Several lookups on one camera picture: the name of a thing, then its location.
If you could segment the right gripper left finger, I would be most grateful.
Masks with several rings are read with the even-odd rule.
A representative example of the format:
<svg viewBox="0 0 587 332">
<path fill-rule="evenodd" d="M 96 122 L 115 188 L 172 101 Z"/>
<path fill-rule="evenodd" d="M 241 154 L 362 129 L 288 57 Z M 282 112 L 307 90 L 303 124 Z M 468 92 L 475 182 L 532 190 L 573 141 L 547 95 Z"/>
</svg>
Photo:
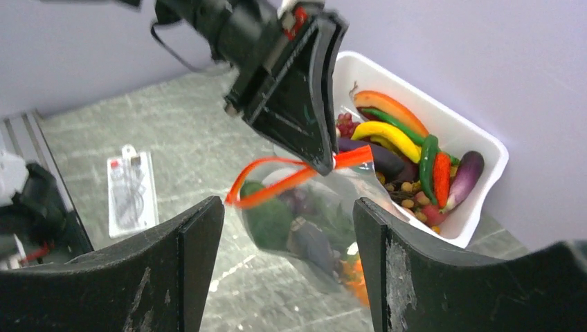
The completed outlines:
<svg viewBox="0 0 587 332">
<path fill-rule="evenodd" d="M 224 224 L 210 196 L 65 264 L 1 272 L 2 331 L 198 331 Z"/>
</svg>

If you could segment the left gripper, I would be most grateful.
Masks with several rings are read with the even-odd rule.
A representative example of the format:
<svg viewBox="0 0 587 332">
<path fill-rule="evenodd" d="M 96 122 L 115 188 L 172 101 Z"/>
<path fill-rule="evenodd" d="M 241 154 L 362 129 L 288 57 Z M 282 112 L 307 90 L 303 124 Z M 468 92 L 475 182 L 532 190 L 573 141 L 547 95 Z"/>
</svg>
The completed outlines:
<svg viewBox="0 0 587 332">
<path fill-rule="evenodd" d="M 198 1 L 197 32 L 240 74 L 226 112 L 320 175 L 334 168 L 334 63 L 348 23 L 320 1 Z"/>
</svg>

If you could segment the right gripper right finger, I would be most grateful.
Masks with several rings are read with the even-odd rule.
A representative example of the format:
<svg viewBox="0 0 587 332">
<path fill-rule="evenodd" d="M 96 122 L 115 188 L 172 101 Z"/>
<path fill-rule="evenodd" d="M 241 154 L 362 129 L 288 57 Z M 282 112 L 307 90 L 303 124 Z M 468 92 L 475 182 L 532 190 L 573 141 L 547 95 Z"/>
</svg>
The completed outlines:
<svg viewBox="0 0 587 332">
<path fill-rule="evenodd" d="M 367 198 L 353 221 L 375 331 L 585 331 L 586 242 L 469 252 Z"/>
</svg>

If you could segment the toy dark grapes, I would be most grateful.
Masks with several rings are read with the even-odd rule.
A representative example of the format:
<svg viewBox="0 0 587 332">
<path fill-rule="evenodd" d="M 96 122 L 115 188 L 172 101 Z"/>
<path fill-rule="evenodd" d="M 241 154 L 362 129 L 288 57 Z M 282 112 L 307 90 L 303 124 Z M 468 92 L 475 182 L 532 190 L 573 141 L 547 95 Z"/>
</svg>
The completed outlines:
<svg viewBox="0 0 587 332">
<path fill-rule="evenodd" d="M 310 189 L 296 187 L 285 190 L 278 195 L 278 199 L 287 205 L 294 216 L 317 216 L 319 213 L 319 196 Z"/>
</svg>

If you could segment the clear zip top bag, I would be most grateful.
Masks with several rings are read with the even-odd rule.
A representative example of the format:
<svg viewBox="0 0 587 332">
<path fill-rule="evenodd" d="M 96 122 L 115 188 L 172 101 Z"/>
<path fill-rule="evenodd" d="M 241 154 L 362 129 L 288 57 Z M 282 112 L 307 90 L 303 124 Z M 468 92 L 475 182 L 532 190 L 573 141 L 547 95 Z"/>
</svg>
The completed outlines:
<svg viewBox="0 0 587 332">
<path fill-rule="evenodd" d="M 348 292 L 369 304 L 354 202 L 369 198 L 390 211 L 388 185 L 406 163 L 377 145 L 361 143 L 338 154 L 321 176 L 297 158 L 270 156 L 247 165 L 226 196 L 261 251 L 285 257 L 322 293 Z"/>
</svg>

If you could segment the toy green avocado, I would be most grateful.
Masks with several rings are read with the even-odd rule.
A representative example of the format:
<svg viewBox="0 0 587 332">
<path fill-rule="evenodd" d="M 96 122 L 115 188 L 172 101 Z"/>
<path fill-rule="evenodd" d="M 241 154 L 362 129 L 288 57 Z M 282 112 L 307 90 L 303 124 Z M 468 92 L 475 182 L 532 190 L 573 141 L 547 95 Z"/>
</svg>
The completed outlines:
<svg viewBox="0 0 587 332">
<path fill-rule="evenodd" d="M 278 198 L 242 210 L 245 228 L 260 250 L 287 251 L 287 239 L 294 215 Z"/>
</svg>

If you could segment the toy red grapes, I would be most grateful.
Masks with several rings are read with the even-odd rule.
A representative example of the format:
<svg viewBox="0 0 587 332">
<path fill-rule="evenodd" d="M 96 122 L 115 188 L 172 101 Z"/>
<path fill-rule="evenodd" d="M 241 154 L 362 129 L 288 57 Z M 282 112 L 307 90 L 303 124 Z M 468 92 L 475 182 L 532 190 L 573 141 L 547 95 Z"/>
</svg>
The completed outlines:
<svg viewBox="0 0 587 332">
<path fill-rule="evenodd" d="M 337 116 L 336 128 L 340 137 L 351 138 L 359 125 L 360 122 L 355 121 L 351 113 L 340 113 Z"/>
</svg>

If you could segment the toy orange papaya slice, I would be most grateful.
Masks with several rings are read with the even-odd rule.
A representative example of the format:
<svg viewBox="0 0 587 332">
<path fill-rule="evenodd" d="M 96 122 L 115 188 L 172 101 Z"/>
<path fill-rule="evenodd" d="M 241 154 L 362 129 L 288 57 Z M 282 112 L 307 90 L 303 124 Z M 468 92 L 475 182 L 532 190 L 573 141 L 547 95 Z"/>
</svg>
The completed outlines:
<svg viewBox="0 0 587 332">
<path fill-rule="evenodd" d="M 407 107 L 390 96 L 373 90 L 363 90 L 352 97 L 358 109 L 375 108 L 398 119 L 403 125 L 421 136 L 429 134 L 420 119 Z"/>
</svg>

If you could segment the flat clear packet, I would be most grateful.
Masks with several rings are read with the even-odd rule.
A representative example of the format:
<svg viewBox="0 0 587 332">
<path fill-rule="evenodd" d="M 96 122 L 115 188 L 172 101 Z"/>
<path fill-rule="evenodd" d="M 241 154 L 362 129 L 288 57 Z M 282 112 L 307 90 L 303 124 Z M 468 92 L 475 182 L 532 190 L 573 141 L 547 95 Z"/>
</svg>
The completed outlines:
<svg viewBox="0 0 587 332">
<path fill-rule="evenodd" d="M 108 233 L 131 236 L 159 224 L 151 153 L 124 145 L 121 155 L 107 159 Z"/>
</svg>

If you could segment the toy yellow banana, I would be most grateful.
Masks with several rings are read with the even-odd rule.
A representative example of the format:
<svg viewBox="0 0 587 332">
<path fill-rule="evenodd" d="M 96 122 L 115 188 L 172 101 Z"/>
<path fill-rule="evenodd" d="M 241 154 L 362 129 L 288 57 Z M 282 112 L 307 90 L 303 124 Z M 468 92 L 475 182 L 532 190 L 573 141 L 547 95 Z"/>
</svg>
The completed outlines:
<svg viewBox="0 0 587 332">
<path fill-rule="evenodd" d="M 398 148 L 413 163 L 419 163 L 422 156 L 422 149 L 418 147 L 403 131 L 378 121 L 362 122 L 351 137 L 352 140 L 360 140 L 367 136 L 384 138 Z"/>
</svg>

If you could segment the toy purple eggplant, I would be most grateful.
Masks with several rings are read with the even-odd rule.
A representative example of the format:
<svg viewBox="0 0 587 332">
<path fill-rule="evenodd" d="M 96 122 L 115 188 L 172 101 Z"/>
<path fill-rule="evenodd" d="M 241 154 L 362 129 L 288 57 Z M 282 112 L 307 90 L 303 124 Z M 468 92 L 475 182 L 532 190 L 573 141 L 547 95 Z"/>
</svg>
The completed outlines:
<svg viewBox="0 0 587 332">
<path fill-rule="evenodd" d="M 351 140 L 350 138 L 338 139 L 340 152 L 352 151 L 365 146 L 369 146 L 371 149 L 374 169 L 384 175 L 387 183 L 393 181 L 413 182 L 417 180 L 416 166 L 390 150 L 362 140 Z"/>
</svg>

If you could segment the toy green chili pepper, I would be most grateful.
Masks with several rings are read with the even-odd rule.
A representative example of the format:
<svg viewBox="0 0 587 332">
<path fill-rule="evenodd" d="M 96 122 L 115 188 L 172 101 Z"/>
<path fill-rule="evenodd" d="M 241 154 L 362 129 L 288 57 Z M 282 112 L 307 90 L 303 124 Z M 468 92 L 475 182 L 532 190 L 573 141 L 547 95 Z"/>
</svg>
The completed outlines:
<svg viewBox="0 0 587 332">
<path fill-rule="evenodd" d="M 432 135 L 422 136 L 415 133 L 398 119 L 378 109 L 367 108 L 363 112 L 375 116 L 377 119 L 359 124 L 351 139 L 360 140 L 368 136 L 377 136 L 387 140 L 388 145 L 394 145 L 413 163 L 420 162 L 424 141 L 427 138 L 432 138 Z"/>
</svg>

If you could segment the toy red chili pepper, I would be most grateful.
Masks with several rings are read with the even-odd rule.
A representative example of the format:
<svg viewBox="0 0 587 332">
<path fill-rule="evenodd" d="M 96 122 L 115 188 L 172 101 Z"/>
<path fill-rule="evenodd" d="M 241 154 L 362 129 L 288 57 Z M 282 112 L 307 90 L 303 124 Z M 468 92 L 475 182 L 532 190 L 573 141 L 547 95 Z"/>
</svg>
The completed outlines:
<svg viewBox="0 0 587 332">
<path fill-rule="evenodd" d="M 433 166 L 433 190 L 439 208 L 444 208 L 449 197 L 451 179 L 451 159 L 440 152 L 436 155 Z"/>
</svg>

